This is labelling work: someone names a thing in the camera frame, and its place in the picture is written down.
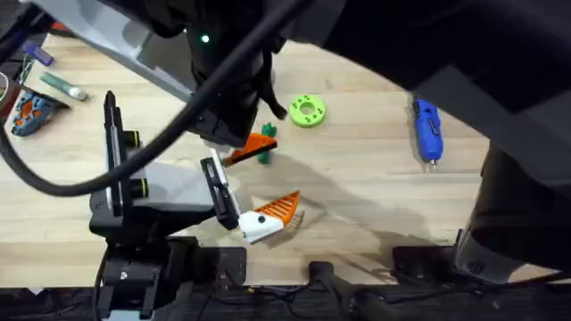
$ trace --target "green tube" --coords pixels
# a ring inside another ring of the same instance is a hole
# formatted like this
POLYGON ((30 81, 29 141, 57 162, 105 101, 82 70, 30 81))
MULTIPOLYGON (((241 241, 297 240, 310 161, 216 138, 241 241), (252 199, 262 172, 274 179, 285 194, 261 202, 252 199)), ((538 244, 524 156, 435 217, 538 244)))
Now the green tube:
POLYGON ((51 73, 44 71, 44 73, 42 73, 39 78, 47 83, 47 85, 52 86, 58 90, 60 90, 61 92, 67 94, 68 96, 70 96, 71 98, 75 98, 77 100, 85 100, 87 98, 87 94, 81 90, 79 87, 77 86, 73 86, 72 84, 68 83, 67 81, 58 78, 54 75, 52 75, 51 73))

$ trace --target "silver metal part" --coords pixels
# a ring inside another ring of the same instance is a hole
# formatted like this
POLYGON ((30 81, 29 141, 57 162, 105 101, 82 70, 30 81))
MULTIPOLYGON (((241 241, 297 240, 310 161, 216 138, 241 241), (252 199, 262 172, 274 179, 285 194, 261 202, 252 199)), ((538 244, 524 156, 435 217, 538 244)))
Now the silver metal part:
MULTIPOLYGON (((111 125, 111 145, 113 149, 113 163, 115 167, 118 167, 121 164, 121 154, 119 151, 119 136, 117 134, 117 127, 115 125, 111 125)), ((123 205, 123 192, 122 192, 122 185, 118 183, 117 186, 119 187, 119 204, 123 205)), ((110 203, 109 206, 111 207, 112 198, 108 199, 110 203)))
POLYGON ((222 168, 222 162, 220 162, 220 155, 218 154, 218 151, 214 148, 211 148, 211 155, 212 160, 214 161, 214 167, 218 173, 220 183, 225 187, 228 187, 228 180, 226 179, 226 173, 224 173, 224 169, 222 168))
POLYGON ((464 274, 486 282, 505 284, 524 262, 486 249, 472 238, 469 230, 464 230, 457 244, 454 265, 464 274))
POLYGON ((230 201, 232 201, 232 206, 234 206, 236 213, 238 213, 238 215, 241 215, 242 209, 240 208, 240 202, 238 201, 238 197, 236 196, 236 192, 233 192, 233 191, 229 191, 229 192, 230 192, 230 201))
POLYGON ((152 162, 133 178, 145 177, 147 198, 134 205, 167 211, 206 211, 214 206, 203 172, 191 168, 152 162))

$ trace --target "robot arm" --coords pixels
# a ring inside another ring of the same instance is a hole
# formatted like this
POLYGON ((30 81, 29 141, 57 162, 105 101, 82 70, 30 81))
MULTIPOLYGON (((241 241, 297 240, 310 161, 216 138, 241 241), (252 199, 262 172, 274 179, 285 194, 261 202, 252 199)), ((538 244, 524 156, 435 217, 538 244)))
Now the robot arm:
MULTIPOLYGON (((34 2, 183 100, 194 91, 193 83, 200 86, 261 17, 282 3, 75 0, 62 8, 57 0, 34 2), (115 26, 109 23, 111 15, 119 21, 115 26), (183 68, 173 68, 173 62, 183 68)), ((479 252, 470 245, 473 235, 496 254, 569 269, 571 259, 548 251, 554 243, 571 241, 571 25, 563 15, 569 5, 555 0, 316 0, 282 36, 366 66, 491 139, 480 196, 459 243, 464 244, 458 248, 460 258, 462 249, 479 252)), ((260 99, 283 117, 268 73, 269 53, 278 52, 280 40, 268 39, 251 63, 228 79, 224 99, 189 130, 239 147, 260 99)), ((506 274, 489 269, 490 253, 480 253, 477 259, 457 259, 456 265, 503 282, 506 274)), ((508 269, 516 265, 510 262, 508 269)))

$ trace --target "wooden tabletop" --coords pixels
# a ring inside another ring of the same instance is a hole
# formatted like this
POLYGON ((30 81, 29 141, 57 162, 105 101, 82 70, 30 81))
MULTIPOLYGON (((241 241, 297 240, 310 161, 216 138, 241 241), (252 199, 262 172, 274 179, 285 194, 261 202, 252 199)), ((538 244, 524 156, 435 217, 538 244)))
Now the wooden tabletop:
MULTIPOLYGON (((68 103, 33 136, 12 137, 41 176, 71 184, 103 172, 103 98, 117 95, 125 128, 149 142, 184 106, 79 40, 48 36, 54 75, 84 88, 77 102, 43 84, 36 63, 27 85, 68 103)), ((228 169, 260 205, 294 190, 302 201, 291 226, 253 246, 215 219, 181 235, 205 245, 248 249, 248 284, 298 284, 315 259, 335 263, 354 283, 392 282, 391 248, 451 244, 470 215, 487 140, 441 112, 445 152, 437 172, 424 173, 410 125, 409 97, 390 81, 311 45, 288 43, 274 63, 278 99, 321 97, 328 108, 313 129, 278 121, 261 106, 254 130, 277 125, 271 164, 245 161, 228 169)), ((208 156, 198 136, 182 136, 159 161, 196 169, 208 156)), ((0 163, 0 286, 92 285, 104 241, 88 230, 87 197, 54 198, 22 183, 0 163)))

